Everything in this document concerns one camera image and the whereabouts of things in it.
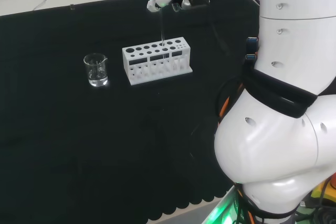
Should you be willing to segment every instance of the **white test tube rack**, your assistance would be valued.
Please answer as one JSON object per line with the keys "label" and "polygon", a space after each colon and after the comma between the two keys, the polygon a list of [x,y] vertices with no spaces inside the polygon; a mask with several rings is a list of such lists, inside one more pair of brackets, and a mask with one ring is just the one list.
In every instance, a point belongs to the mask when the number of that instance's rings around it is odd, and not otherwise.
{"label": "white test tube rack", "polygon": [[190,73],[190,46],[183,37],[122,49],[131,85]]}

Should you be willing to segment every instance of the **orange cable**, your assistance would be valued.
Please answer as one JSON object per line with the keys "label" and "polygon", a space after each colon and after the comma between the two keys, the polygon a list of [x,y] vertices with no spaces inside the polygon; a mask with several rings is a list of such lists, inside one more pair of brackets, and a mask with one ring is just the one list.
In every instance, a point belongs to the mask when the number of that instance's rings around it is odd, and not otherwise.
{"label": "orange cable", "polygon": [[253,217],[252,217],[252,214],[251,214],[250,212],[248,212],[248,215],[250,216],[251,223],[252,223],[252,224],[255,224],[255,223],[254,223],[254,219],[253,219]]}
{"label": "orange cable", "polygon": [[226,108],[227,108],[227,106],[228,106],[228,104],[229,104],[229,99],[230,99],[230,97],[228,97],[228,98],[226,99],[226,101],[225,101],[225,103],[224,103],[224,105],[223,105],[223,107],[222,107],[222,109],[221,109],[221,112],[219,113],[219,116],[220,116],[220,117],[222,117],[222,116],[224,115],[224,112],[225,112],[225,110],[226,110]]}

